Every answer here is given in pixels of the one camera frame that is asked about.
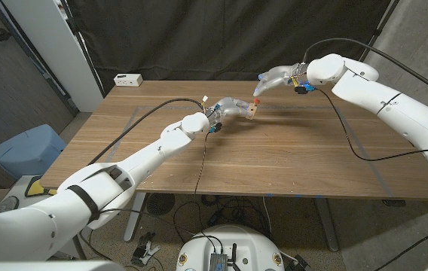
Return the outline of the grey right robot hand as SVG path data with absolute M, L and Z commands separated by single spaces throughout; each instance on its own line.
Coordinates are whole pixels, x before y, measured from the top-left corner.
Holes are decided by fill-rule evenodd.
M 277 87 L 305 85 L 308 83 L 306 74 L 307 63 L 304 62 L 275 66 L 258 75 L 258 85 L 254 89 L 253 96 L 260 96 L 265 91 Z

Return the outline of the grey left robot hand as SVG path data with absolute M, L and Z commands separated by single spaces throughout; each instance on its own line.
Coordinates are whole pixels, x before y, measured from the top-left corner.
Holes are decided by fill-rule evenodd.
M 251 117 L 252 112 L 249 111 L 249 103 L 232 97 L 225 97 L 217 101 L 216 104 L 206 109 L 205 127 L 213 126 L 221 123 L 226 117 L 241 116 Z

